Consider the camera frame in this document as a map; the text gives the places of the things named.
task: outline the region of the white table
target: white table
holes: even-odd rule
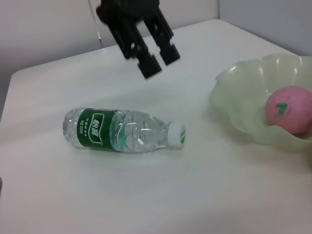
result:
[[[0,124],[1,234],[312,232],[307,157],[245,143],[208,105],[236,61],[288,52],[221,20],[175,30],[174,43],[181,60],[149,81],[116,46],[13,75]],[[77,150],[61,127],[80,106],[185,123],[185,148]]]

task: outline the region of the bottle label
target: bottle label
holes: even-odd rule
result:
[[[109,131],[118,110],[85,109],[77,122],[77,137],[84,147],[114,150]]]

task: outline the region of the ball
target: ball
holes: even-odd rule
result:
[[[268,99],[265,115],[270,125],[291,134],[303,134],[312,128],[312,93],[299,86],[286,86]]]

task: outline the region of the plastic water bottle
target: plastic water bottle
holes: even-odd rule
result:
[[[181,148],[185,126],[139,111],[77,108],[65,116],[63,134],[76,147],[145,153],[166,146]]]

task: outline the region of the white bottle cap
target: white bottle cap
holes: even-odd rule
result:
[[[180,123],[169,123],[168,129],[168,145],[181,148],[185,141],[185,126]]]

